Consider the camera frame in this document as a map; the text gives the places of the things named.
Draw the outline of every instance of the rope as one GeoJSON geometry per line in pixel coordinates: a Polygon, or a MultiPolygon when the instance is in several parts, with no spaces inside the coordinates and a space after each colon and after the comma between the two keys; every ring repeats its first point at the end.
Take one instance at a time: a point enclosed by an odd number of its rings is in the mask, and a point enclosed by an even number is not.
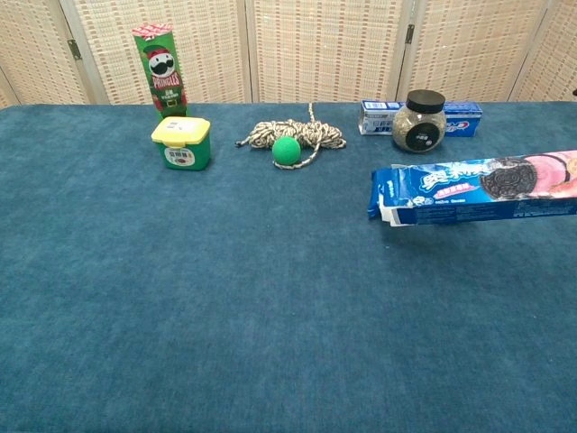
{"type": "Polygon", "coordinates": [[[303,124],[292,119],[282,122],[259,122],[248,137],[241,142],[236,142],[236,147],[250,144],[255,149],[269,149],[274,142],[283,136],[294,137],[300,144],[301,149],[312,147],[313,152],[308,158],[293,165],[274,165],[283,170],[301,169],[310,164],[318,155],[321,147],[326,149],[342,149],[346,145],[341,131],[329,124],[323,124],[315,119],[313,104],[308,104],[310,122],[303,124]]]}

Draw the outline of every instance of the metal hinge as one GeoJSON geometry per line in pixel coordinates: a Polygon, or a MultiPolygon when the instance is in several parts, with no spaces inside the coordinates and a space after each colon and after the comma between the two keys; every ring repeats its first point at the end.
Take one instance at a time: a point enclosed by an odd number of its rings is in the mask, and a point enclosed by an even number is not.
{"type": "Polygon", "coordinates": [[[415,25],[409,24],[407,27],[407,36],[405,36],[405,43],[413,42],[413,32],[415,31],[415,25]]]}
{"type": "Polygon", "coordinates": [[[76,41],[73,39],[68,39],[68,43],[70,52],[72,53],[74,60],[82,60],[82,56],[80,55],[80,50],[78,49],[76,41]]]}

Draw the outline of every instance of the yellow lid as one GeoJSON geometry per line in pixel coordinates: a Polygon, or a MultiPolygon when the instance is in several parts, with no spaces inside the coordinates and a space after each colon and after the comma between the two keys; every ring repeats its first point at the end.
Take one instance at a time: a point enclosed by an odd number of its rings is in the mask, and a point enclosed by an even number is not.
{"type": "Polygon", "coordinates": [[[166,117],[152,133],[152,140],[168,147],[184,147],[201,143],[210,129],[210,122],[198,117],[166,117]]]}

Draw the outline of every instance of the oreo package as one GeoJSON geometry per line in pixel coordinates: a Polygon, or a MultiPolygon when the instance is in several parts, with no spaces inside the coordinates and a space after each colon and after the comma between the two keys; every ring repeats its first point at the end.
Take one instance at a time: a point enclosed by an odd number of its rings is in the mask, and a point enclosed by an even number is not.
{"type": "Polygon", "coordinates": [[[577,214],[577,151],[372,173],[369,216],[392,226],[577,214]]]}

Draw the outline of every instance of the green ball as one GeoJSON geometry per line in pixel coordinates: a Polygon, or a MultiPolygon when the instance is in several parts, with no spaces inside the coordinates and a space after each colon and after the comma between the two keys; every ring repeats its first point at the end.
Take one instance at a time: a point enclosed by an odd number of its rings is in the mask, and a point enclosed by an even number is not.
{"type": "Polygon", "coordinates": [[[272,157],[277,164],[292,165],[300,159],[300,144],[292,137],[280,137],[272,145],[272,157]]]}

